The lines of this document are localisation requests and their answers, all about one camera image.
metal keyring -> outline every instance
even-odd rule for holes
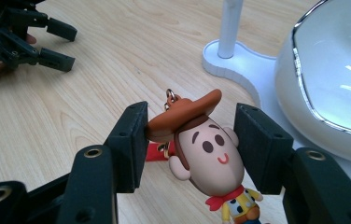
[[[175,101],[177,101],[175,93],[171,89],[167,89],[166,103],[164,104],[164,111],[167,111],[170,108],[169,103],[174,103]]]
[[[169,98],[169,96],[172,96],[171,98],[172,102],[176,101],[176,95],[171,89],[167,89],[166,91],[166,98]]]

white bowl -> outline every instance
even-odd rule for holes
[[[351,160],[351,0],[321,1],[301,18],[277,58],[275,88],[299,132]]]

yellow shirt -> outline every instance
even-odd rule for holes
[[[230,217],[236,218],[245,215],[249,209],[256,205],[255,199],[260,194],[252,189],[245,189],[235,199],[228,200],[222,205],[222,221],[229,221]]]

toy face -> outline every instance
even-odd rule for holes
[[[240,186],[245,170],[240,154],[213,120],[180,133],[179,143],[190,166],[191,182],[202,193],[222,196]]]

toy eye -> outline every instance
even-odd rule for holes
[[[217,134],[215,139],[217,144],[219,144],[220,146],[223,146],[225,144],[225,140],[221,135]]]
[[[211,144],[208,141],[205,141],[205,142],[203,142],[203,149],[207,153],[211,153],[211,152],[213,152],[214,147],[213,147],[213,144]]]

